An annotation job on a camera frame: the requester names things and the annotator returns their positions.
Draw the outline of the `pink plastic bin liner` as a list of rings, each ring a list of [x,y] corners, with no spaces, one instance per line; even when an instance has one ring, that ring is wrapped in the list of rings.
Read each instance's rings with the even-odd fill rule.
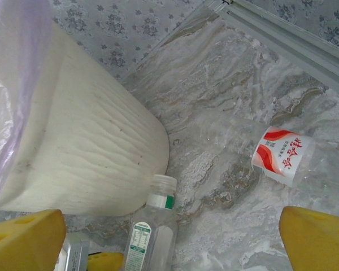
[[[0,194],[29,119],[51,23],[49,0],[0,0]]]

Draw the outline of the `green and white carton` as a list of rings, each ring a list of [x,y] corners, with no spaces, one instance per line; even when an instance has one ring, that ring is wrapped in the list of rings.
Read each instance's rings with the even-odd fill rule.
[[[67,233],[53,271],[86,271],[89,240],[83,233]]]

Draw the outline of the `aluminium side rail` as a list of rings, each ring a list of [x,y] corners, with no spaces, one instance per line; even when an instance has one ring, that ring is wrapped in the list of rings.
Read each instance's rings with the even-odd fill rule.
[[[207,0],[206,6],[339,93],[339,47],[247,0]]]

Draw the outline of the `clear bottle green-banded cap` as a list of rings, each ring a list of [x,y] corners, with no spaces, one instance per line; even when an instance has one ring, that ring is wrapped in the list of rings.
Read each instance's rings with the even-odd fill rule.
[[[176,186],[175,178],[154,175],[147,202],[133,217],[121,271],[171,271]]]

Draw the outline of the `yellow plastic piece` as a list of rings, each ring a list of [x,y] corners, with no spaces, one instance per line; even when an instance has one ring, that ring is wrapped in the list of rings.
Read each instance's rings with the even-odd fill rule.
[[[123,263],[119,252],[98,252],[88,256],[86,271],[119,271]]]

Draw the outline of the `white plastic waste bin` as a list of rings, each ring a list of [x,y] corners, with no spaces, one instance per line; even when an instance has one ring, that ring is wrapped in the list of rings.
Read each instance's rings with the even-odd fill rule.
[[[169,154],[160,121],[54,24],[0,211],[127,215]]]

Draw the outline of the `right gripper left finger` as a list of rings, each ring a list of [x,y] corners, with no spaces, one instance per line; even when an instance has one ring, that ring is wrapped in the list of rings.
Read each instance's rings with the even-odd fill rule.
[[[0,271],[54,271],[65,237],[59,209],[0,222]]]

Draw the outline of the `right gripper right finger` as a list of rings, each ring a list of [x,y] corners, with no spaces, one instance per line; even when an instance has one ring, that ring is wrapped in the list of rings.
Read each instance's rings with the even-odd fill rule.
[[[279,232],[293,271],[339,271],[339,217],[286,206]]]

